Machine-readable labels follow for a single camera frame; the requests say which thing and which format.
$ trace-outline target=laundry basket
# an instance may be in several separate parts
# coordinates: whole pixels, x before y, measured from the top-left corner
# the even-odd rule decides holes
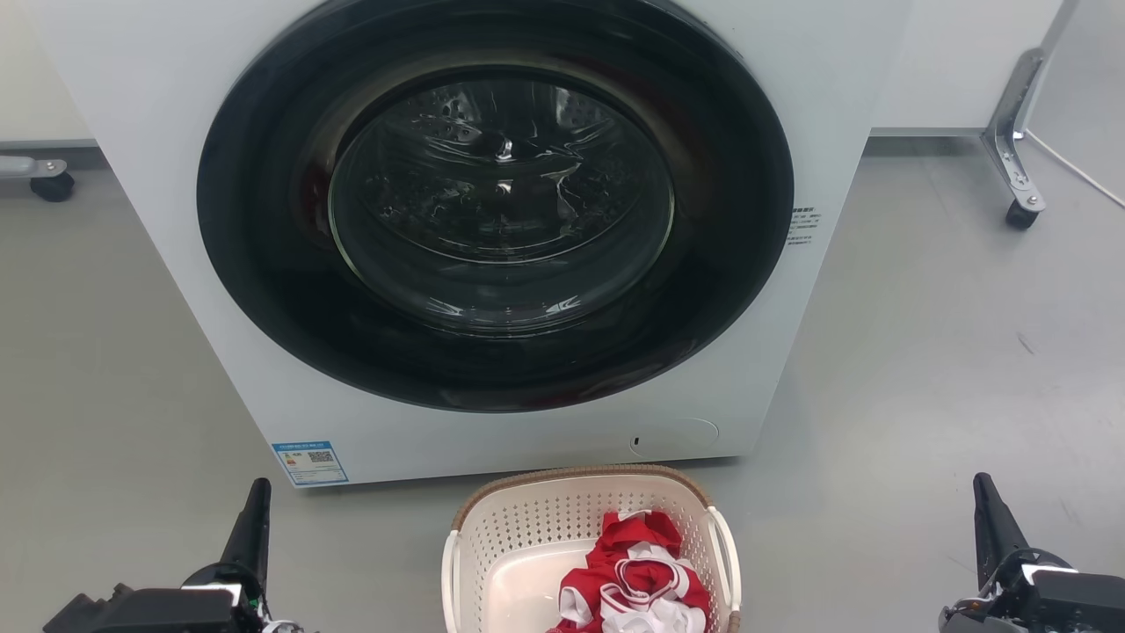
[[[561,469],[502,479],[457,513],[441,561],[449,633],[546,633],[562,577],[586,567],[602,517],[654,509],[711,593],[706,633],[737,633],[741,580],[727,522],[684,473],[650,465]]]

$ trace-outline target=front-loading washing machine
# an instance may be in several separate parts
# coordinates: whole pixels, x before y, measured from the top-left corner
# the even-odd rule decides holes
[[[295,486],[747,453],[902,0],[28,0]]]

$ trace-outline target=door glass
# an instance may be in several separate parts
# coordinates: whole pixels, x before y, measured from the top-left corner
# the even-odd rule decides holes
[[[328,210],[352,270],[412,318],[525,336],[636,283],[673,200],[663,155],[629,118],[572,89],[502,79],[385,109],[341,156]]]

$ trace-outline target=washing machine door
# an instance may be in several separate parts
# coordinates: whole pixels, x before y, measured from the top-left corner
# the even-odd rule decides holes
[[[789,228],[775,112],[673,4],[328,2],[232,89],[199,224],[250,318],[416,405],[525,412],[716,340]]]

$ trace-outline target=caster wheel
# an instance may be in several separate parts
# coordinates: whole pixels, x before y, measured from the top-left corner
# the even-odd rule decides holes
[[[1008,223],[1008,226],[1012,228],[1019,228],[1025,230],[1035,224],[1035,218],[1038,217],[1038,212],[1032,212],[1019,206],[1019,202],[1011,200],[1011,206],[1008,207],[1008,215],[1004,218]]]
[[[64,171],[51,178],[32,178],[32,190],[48,202],[61,202],[74,191],[74,177]]]

